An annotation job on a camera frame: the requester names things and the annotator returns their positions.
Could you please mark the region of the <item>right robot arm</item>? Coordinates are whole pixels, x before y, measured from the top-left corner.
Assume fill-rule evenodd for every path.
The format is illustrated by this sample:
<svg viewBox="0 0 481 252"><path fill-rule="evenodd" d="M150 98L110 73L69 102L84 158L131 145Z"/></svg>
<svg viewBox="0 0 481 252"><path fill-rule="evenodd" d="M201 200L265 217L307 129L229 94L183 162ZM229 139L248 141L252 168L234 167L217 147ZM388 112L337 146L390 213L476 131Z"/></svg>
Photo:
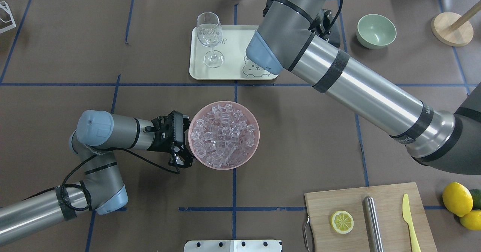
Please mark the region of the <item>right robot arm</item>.
<svg viewBox="0 0 481 252"><path fill-rule="evenodd" d="M436 111L316 35L326 0L273 0L246 56L277 75L287 69L405 145L418 163L481 172L480 86L455 111Z"/></svg>

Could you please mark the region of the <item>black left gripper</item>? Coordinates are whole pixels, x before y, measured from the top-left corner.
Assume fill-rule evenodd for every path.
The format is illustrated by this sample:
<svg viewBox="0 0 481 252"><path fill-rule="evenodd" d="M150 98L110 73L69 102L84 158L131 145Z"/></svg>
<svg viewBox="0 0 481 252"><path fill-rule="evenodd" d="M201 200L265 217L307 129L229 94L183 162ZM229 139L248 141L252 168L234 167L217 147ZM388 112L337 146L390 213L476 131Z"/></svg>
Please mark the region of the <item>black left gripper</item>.
<svg viewBox="0 0 481 252"><path fill-rule="evenodd" d="M192 166L194 156L184 146L185 132L190 129L191 119L189 115L172 111L168 115L161 115L152 121L150 129L154 133L154 139L150 151L170 153L169 166L177 168L189 168Z"/></svg>

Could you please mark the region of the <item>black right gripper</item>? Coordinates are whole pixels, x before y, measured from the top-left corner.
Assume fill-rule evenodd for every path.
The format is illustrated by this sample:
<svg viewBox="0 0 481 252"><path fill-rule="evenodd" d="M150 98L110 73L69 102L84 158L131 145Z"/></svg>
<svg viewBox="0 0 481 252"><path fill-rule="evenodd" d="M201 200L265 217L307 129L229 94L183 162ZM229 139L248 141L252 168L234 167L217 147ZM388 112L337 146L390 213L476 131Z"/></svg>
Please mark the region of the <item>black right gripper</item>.
<svg viewBox="0 0 481 252"><path fill-rule="evenodd" d="M332 10L322 10L322 13L311 22L308 30L327 42L341 42L338 24L340 11L341 8L333 15Z"/></svg>

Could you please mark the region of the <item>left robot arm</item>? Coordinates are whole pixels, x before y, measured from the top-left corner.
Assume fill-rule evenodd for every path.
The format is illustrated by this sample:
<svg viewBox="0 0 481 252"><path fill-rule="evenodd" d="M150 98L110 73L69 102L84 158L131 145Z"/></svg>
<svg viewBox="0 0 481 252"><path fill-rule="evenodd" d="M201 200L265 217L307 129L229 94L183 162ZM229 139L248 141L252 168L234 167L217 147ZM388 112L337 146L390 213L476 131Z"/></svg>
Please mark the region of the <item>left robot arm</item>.
<svg viewBox="0 0 481 252"><path fill-rule="evenodd" d="M187 149L185 134L190 123L190 117L179 111L153 120L107 111L83 112L69 139L70 149L79 157L80 164L60 185L1 208L1 245L76 219L86 211L105 215L124 207L129 199L115 157L116 150L147 163L151 162L134 150L167 153L170 155L168 164L173 169L154 166L173 174L190 167L194 157Z"/></svg>

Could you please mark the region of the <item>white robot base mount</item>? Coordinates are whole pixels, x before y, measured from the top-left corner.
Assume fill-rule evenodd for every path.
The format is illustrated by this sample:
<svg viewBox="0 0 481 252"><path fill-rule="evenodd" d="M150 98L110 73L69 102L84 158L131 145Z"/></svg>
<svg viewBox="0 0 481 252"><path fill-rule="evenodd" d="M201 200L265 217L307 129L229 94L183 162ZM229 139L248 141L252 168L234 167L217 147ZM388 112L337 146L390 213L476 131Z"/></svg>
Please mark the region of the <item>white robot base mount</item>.
<svg viewBox="0 0 481 252"><path fill-rule="evenodd" d="M282 252L280 240L191 240L184 252Z"/></svg>

